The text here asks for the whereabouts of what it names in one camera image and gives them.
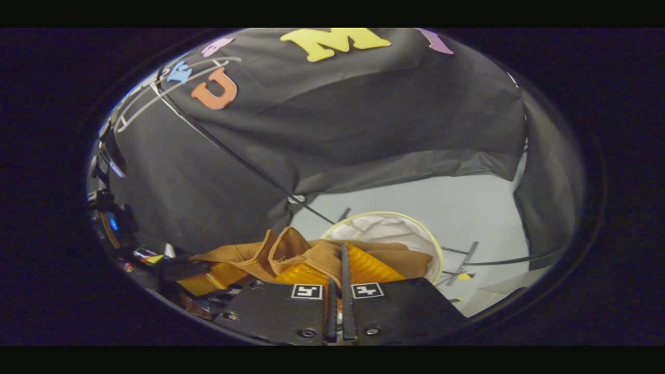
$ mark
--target brown cloth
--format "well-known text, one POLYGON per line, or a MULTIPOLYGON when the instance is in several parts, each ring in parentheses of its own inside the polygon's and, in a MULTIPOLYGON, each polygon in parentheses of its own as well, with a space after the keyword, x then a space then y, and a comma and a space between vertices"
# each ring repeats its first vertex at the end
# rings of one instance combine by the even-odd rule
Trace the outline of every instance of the brown cloth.
POLYGON ((222 246, 191 260, 228 262, 262 281, 272 281, 291 266, 307 263, 332 277, 341 287, 341 246, 350 243, 390 266, 406 279, 425 275, 432 257, 410 251, 400 243, 374 243, 358 240, 313 240, 308 242, 294 228, 287 227, 279 236, 268 230, 260 243, 222 246))

